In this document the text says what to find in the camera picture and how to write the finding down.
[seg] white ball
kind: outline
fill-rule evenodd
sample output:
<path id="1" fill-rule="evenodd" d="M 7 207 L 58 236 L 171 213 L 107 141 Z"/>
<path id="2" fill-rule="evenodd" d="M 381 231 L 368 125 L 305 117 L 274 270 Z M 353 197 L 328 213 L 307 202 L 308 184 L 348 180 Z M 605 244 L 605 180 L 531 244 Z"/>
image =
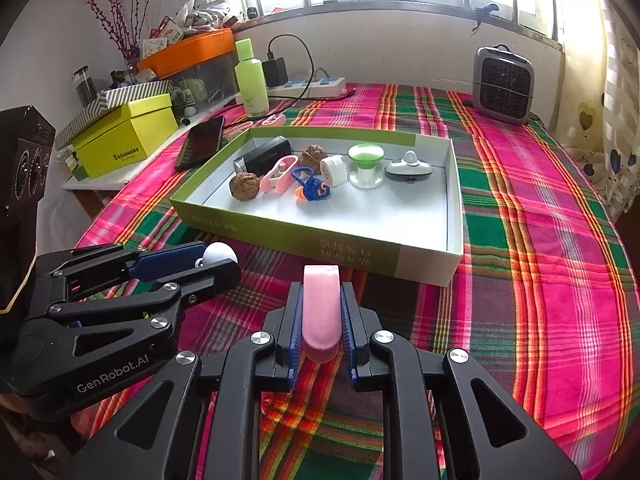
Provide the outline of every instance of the white ball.
<path id="1" fill-rule="evenodd" d="M 202 258 L 196 261 L 196 267 L 214 264 L 222 260 L 233 260 L 238 263 L 238 257 L 234 250 L 222 242 L 214 242 L 204 251 Z"/>

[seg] green lid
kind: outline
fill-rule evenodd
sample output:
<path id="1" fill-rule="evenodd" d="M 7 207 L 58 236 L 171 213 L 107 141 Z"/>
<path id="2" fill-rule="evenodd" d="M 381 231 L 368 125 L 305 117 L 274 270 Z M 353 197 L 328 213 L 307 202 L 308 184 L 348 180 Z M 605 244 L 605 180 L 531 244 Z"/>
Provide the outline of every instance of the green lid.
<path id="1" fill-rule="evenodd" d="M 236 52 L 238 53 L 238 61 L 253 59 L 254 48 L 251 45 L 251 38 L 236 41 Z"/>
<path id="2" fill-rule="evenodd" d="M 349 148 L 349 158 L 362 170 L 372 170 L 385 156 L 385 150 L 376 144 L 364 142 Z"/>

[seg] power adapter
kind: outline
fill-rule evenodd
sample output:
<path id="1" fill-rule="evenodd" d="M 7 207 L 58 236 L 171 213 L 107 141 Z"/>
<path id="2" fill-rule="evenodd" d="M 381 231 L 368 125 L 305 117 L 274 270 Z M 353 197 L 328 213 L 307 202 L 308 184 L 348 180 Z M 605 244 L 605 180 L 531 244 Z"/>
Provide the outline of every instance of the power adapter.
<path id="1" fill-rule="evenodd" d="M 289 82 L 289 76 L 287 75 L 284 58 L 279 57 L 278 59 L 273 59 L 272 52 L 267 52 L 267 57 L 269 59 L 262 62 L 262 71 L 264 72 L 264 80 L 267 83 L 267 88 L 286 85 Z"/>

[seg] gray portable heater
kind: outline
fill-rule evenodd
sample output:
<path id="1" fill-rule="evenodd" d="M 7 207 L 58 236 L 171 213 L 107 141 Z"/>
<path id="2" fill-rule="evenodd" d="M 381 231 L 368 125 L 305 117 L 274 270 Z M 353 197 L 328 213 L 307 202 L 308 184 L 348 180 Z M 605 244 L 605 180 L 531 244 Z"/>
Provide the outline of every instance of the gray portable heater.
<path id="1" fill-rule="evenodd" d="M 474 108 L 511 124 L 526 124 L 533 99 L 531 63 L 504 45 L 478 50 L 474 64 Z"/>

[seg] black phone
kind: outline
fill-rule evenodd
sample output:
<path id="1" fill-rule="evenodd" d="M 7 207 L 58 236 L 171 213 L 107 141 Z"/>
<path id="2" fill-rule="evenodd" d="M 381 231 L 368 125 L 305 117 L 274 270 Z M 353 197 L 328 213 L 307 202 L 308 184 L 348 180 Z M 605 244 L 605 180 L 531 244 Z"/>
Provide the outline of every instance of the black phone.
<path id="1" fill-rule="evenodd" d="M 220 149 L 222 130 L 225 127 L 224 116 L 214 117 L 208 121 L 196 124 L 187 136 L 175 171 L 186 171 L 203 165 Z"/>

